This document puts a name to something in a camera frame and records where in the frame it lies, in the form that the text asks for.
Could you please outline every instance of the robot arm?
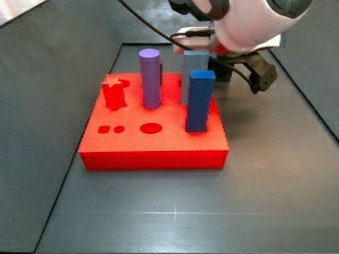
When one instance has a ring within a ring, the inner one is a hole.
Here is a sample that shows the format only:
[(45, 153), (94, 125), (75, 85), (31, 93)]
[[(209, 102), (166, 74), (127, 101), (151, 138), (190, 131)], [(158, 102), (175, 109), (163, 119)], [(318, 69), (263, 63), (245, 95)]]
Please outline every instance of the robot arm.
[[(179, 13), (193, 13), (199, 21), (214, 21), (214, 36), (203, 48), (221, 56), (247, 54), (267, 48), (267, 43), (277, 47), (281, 33), (299, 21), (311, 3), (313, 0), (170, 0)], [(195, 48), (194, 38), (182, 36), (178, 41)]]
[[(214, 22), (211, 27), (182, 29), (175, 40), (194, 50), (218, 54), (219, 62), (227, 65), (243, 64), (251, 71), (253, 92), (267, 91), (277, 79), (277, 70), (258, 51), (279, 46), (281, 34), (303, 17), (311, 3), (313, 0), (170, 0), (177, 12)], [(202, 30), (210, 31), (207, 37), (195, 36)], [(183, 53), (178, 46), (174, 51)], [(230, 81), (230, 69), (218, 63), (210, 68), (218, 79)]]

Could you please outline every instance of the purple cylinder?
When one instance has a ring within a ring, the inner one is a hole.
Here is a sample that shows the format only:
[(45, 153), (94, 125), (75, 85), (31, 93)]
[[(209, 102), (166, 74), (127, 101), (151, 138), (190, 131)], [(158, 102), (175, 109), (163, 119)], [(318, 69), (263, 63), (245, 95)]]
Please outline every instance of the purple cylinder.
[(143, 105), (146, 108), (158, 108), (162, 104), (161, 95), (161, 52), (146, 49), (139, 52), (141, 72), (143, 84)]

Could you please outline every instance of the small hole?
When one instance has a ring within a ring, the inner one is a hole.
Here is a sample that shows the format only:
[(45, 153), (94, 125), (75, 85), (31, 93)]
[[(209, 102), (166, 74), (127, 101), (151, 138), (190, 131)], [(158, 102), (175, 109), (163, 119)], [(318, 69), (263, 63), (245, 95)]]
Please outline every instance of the small hole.
[(107, 134), (109, 132), (110, 132), (110, 126), (103, 125), (99, 127), (99, 129), (98, 129), (99, 134)]
[(123, 127), (122, 125), (117, 126), (117, 127), (114, 128), (114, 132), (115, 132), (115, 133), (122, 133), (122, 132), (125, 132), (125, 127)]
[(146, 123), (141, 127), (141, 131), (146, 134), (157, 134), (163, 130), (163, 126), (158, 123)]

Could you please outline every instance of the white robot arm casing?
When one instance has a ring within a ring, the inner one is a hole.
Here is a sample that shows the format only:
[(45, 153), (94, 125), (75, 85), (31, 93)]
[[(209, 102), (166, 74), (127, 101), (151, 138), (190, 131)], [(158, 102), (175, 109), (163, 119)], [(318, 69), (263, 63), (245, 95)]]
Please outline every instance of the white robot arm casing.
[[(198, 8), (209, 13), (213, 6), (207, 0), (194, 0)], [(221, 44), (230, 52), (246, 54), (257, 50), (281, 35), (302, 18), (289, 18), (271, 9), (266, 0), (230, 0), (225, 18), (215, 21), (215, 33)], [(211, 42), (213, 51), (218, 42)]]

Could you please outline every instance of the red base board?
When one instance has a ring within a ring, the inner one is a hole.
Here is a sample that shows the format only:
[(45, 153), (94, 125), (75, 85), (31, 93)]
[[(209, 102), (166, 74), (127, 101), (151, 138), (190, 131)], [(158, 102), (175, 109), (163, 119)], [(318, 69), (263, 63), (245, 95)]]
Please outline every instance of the red base board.
[(143, 106), (141, 75), (110, 74), (105, 84), (129, 80), (125, 87), (127, 106), (113, 111), (103, 91), (93, 110), (81, 145), (89, 170), (221, 169), (230, 146), (215, 99), (211, 103), (209, 130), (186, 132), (187, 107), (181, 105), (182, 74), (163, 74), (162, 105)]

